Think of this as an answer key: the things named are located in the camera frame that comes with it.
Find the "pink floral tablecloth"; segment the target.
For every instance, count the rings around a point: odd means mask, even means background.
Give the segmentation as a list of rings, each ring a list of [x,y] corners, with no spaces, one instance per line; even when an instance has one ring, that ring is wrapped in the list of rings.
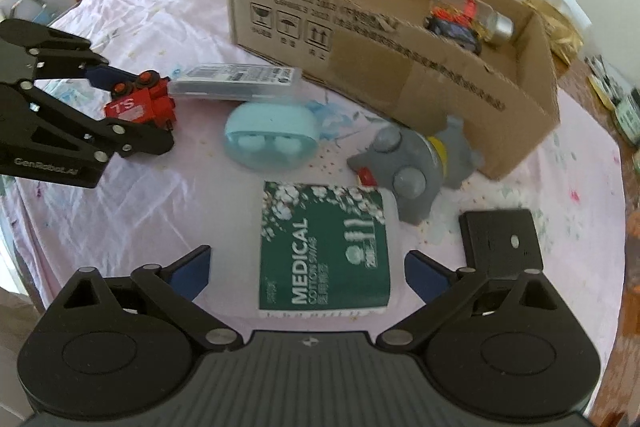
[[[58,28],[88,38],[115,66],[175,75],[198,64],[246,63],[229,37],[227,0],[84,0]],[[254,329],[365,329],[378,334],[418,309],[402,274],[417,249],[449,268],[464,261],[464,210],[529,209],[544,272],[608,361],[625,272],[625,197],[620,150],[570,95],[560,92],[559,126],[509,176],[474,174],[442,191],[422,225],[397,225],[393,289],[385,312],[360,317],[262,317],[258,311],[261,173],[222,148],[228,102],[181,100],[175,144],[162,156],[114,157],[99,184],[80,188],[17,179],[6,184],[2,217],[41,300],[50,303],[81,267],[107,277],[191,249],[213,249],[212,278],[198,297],[243,334]]]

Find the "medical cotton swabs pack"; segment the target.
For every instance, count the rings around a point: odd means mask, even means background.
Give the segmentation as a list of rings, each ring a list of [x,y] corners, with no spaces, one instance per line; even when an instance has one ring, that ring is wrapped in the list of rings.
[[[392,302],[399,219],[385,188],[267,181],[258,310],[265,317],[358,317]]]

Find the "clear barcode box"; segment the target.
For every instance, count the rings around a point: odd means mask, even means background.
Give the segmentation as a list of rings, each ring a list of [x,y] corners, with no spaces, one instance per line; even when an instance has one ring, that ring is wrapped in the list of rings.
[[[302,80],[295,67],[257,64],[202,64],[168,82],[173,98],[253,101],[292,98]]]

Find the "light blue earbud case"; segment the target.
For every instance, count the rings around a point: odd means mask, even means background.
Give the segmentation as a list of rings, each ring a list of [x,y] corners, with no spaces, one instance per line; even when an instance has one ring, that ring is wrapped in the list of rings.
[[[292,170],[316,155],[318,119],[299,104],[245,102],[224,125],[224,150],[255,171]]]

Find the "cardboard box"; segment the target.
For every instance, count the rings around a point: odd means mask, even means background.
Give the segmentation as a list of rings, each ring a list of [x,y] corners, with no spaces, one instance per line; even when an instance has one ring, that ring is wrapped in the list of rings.
[[[540,17],[515,0],[480,0],[509,17],[500,48],[472,53],[424,26],[432,0],[228,0],[232,41],[424,134],[461,117],[484,175],[509,174],[559,124]]]

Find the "red toy fire truck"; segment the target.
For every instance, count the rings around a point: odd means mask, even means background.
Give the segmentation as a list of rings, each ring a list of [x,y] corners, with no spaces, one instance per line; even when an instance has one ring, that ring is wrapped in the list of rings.
[[[146,70],[133,80],[120,80],[111,90],[111,101],[104,106],[104,114],[171,130],[176,121],[176,103],[168,93],[169,83],[168,77],[160,77],[155,70]]]

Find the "black square device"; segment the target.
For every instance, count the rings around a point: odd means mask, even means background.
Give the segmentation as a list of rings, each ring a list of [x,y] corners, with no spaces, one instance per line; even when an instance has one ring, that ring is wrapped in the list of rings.
[[[466,264],[490,279],[515,280],[525,270],[544,269],[528,209],[465,211],[459,225]]]

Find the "gold glitter jar silver lid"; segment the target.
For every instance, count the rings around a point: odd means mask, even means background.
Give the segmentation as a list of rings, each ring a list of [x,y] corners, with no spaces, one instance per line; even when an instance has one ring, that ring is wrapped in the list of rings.
[[[480,0],[432,0],[431,14],[475,30],[491,46],[502,46],[514,34],[512,20]]]

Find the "blue toy car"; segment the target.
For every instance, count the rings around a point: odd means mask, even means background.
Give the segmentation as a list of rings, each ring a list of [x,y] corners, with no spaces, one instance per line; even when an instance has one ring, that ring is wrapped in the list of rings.
[[[424,27],[433,34],[457,43],[460,48],[480,55],[482,43],[480,35],[473,28],[470,20],[453,9],[436,6],[425,17]]]

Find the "gold tissue pack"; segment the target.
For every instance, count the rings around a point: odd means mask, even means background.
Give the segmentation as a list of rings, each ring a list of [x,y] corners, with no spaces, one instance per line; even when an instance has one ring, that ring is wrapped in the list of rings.
[[[584,46],[582,34],[572,20],[548,0],[522,0],[522,3],[541,17],[552,53],[570,66]]]

